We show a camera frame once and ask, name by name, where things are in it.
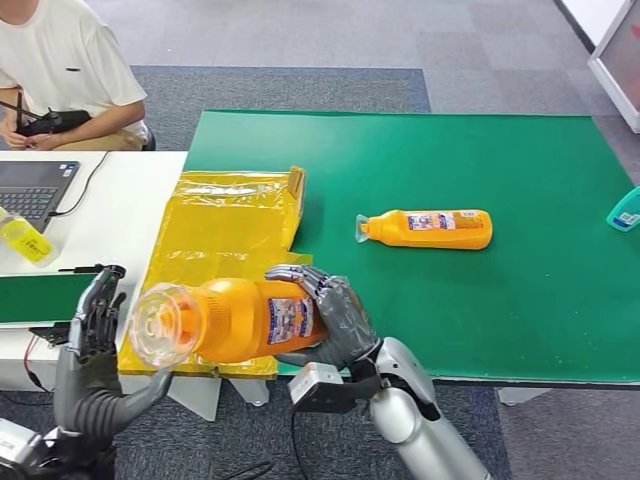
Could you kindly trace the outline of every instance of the laptop keyboard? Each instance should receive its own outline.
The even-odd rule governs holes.
[[[8,212],[33,222],[47,215],[57,191],[57,188],[0,189],[0,205]]]

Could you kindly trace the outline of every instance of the yellow plastic bag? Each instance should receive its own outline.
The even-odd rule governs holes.
[[[186,172],[165,209],[143,285],[160,282],[198,286],[213,278],[263,278],[278,263],[311,263],[289,252],[302,216],[305,172]],[[149,373],[125,335],[121,373]],[[210,364],[196,355],[175,369],[183,374],[269,377],[273,357],[242,364]]]

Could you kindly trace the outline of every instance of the cable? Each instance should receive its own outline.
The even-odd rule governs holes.
[[[4,397],[8,400],[11,403],[14,403],[16,405],[23,405],[25,407],[48,407],[50,405],[53,405],[53,402],[42,402],[42,403],[26,403],[26,402],[20,402],[20,400],[13,399],[6,393],[0,390],[0,397]]]
[[[100,161],[98,162],[98,164],[96,165],[96,167],[94,168],[94,170],[91,171],[91,173],[89,174],[89,178],[88,178],[87,183],[85,184],[85,189],[82,190],[82,193],[80,194],[80,198],[78,198],[78,201],[75,202],[75,205],[73,205],[72,207],[71,207],[69,210],[66,210],[65,212],[51,212],[51,213],[49,213],[49,216],[50,217],[63,217],[65,215],[69,215],[69,213],[72,213],[74,210],[75,210],[76,208],[80,206],[80,204],[82,203],[82,200],[84,200],[85,197],[87,195],[87,190],[89,188],[89,183],[91,181],[92,178],[94,178],[94,174],[95,174],[103,163],[104,163],[104,161],[106,160],[106,157],[108,157],[109,153],[111,153],[111,150],[105,152],[105,154],[102,157],[102,159],[100,159]]]
[[[244,470],[240,470],[240,471],[238,471],[238,472],[235,472],[235,473],[232,473],[231,475],[224,477],[221,480],[233,480],[235,478],[240,477],[240,475],[244,475],[245,473],[248,473],[248,472],[251,472],[252,470],[257,470],[259,468],[262,468],[262,470],[258,470],[256,473],[254,473],[252,475],[250,475],[248,477],[242,479],[242,480],[255,480],[257,478],[260,478],[263,475],[266,475],[266,473],[270,472],[272,469],[273,469],[274,466],[275,466],[275,462],[269,462],[269,461],[260,462],[260,463],[256,463],[255,465],[251,465],[251,467],[248,467],[248,468],[245,468]]]
[[[35,348],[35,345],[40,340],[40,337],[33,335],[31,337],[31,340],[29,342],[29,345],[26,346],[26,350],[24,351],[24,356],[23,357],[23,365],[24,365],[24,370],[26,372],[26,376],[31,380],[31,383],[35,385],[36,387],[42,390],[46,393],[53,393],[53,390],[48,390],[42,385],[42,382],[38,378],[38,375],[35,372],[31,371],[29,368],[29,356],[31,355],[33,350]]]
[[[294,405],[294,409],[291,411],[291,442],[294,444],[294,453],[296,455],[296,461],[298,462],[298,467],[300,467],[303,478],[304,480],[309,480],[306,469],[304,468],[304,464],[302,463],[302,459],[298,451],[298,442],[296,439],[296,413],[297,413],[297,408],[296,405]]]

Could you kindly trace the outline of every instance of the green surface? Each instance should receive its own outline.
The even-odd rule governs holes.
[[[640,380],[632,184],[588,117],[205,112],[186,170],[308,172],[294,246],[437,376]],[[355,215],[479,208],[484,251],[357,244]]]
[[[80,295],[95,275],[0,277],[0,323],[71,321]]]

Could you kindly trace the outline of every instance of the yellow bottle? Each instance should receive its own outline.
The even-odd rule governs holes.
[[[60,255],[54,244],[32,224],[2,207],[0,207],[0,238],[38,267],[45,267]]]
[[[200,287],[158,284],[134,308],[129,335],[145,362],[182,363],[192,353],[237,363],[311,346],[326,337],[298,285],[221,278]]]
[[[480,250],[489,244],[492,233],[491,218],[483,210],[391,210],[355,219],[358,243],[371,238],[392,247]]]

